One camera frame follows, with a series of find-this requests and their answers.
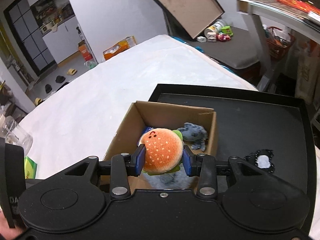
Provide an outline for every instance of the clear plastic bottle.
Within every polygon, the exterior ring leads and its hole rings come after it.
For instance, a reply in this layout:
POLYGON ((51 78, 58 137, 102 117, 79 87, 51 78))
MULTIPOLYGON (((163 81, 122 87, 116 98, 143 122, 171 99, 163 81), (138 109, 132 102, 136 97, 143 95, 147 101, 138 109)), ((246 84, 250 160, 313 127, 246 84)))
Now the clear plastic bottle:
POLYGON ((12 116, 0 116, 0 137, 6 143, 19 145, 24 150, 26 156, 32 146, 33 138, 14 120, 12 116))

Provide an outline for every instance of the white tablecloth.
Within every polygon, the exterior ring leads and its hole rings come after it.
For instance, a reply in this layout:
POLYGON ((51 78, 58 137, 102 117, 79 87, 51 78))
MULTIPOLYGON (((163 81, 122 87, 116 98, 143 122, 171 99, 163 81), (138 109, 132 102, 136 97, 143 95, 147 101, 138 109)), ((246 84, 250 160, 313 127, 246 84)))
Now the white tablecloth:
MULTIPOLYGON (((193 47, 154 37, 78 77, 20 122, 33 136, 28 156, 38 163, 36 178, 90 155, 102 160, 130 104, 148 101, 158 83, 256 90, 193 47)), ((317 225, 318 212, 311 236, 319 239, 317 225)))

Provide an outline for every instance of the gray stuffed animal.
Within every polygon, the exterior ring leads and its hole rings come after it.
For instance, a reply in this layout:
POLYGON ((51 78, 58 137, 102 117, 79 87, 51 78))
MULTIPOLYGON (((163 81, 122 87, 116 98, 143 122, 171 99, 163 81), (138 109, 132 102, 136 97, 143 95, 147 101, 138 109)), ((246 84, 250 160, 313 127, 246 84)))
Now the gray stuffed animal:
POLYGON ((182 133, 185 141, 194 142, 191 146, 192 150, 201 149, 203 152, 205 151, 205 140, 208 138, 208 135, 202 126, 186 122, 184 123, 184 127, 177 130, 182 133))

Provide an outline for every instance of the brown board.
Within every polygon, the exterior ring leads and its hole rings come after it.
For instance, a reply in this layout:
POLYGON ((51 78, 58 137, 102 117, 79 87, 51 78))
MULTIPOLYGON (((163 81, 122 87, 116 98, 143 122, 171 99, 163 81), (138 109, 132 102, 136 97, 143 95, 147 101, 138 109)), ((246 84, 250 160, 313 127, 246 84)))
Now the brown board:
POLYGON ((169 11, 193 39, 224 12, 216 0, 155 1, 169 11))

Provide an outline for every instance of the tray rim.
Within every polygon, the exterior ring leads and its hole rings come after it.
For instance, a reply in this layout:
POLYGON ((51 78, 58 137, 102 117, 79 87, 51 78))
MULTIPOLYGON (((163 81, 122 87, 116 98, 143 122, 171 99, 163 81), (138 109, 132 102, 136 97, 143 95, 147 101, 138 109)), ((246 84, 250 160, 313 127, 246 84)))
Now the tray rim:
POLYGON ((226 98, 299 108, 306 140, 308 177, 306 194, 310 202, 310 210, 301 230, 309 234, 316 203, 317 167, 316 150, 313 141, 311 123, 308 117, 307 107, 303 99, 236 88, 199 85, 158 84, 151 94, 149 101, 157 102, 161 94, 226 98))

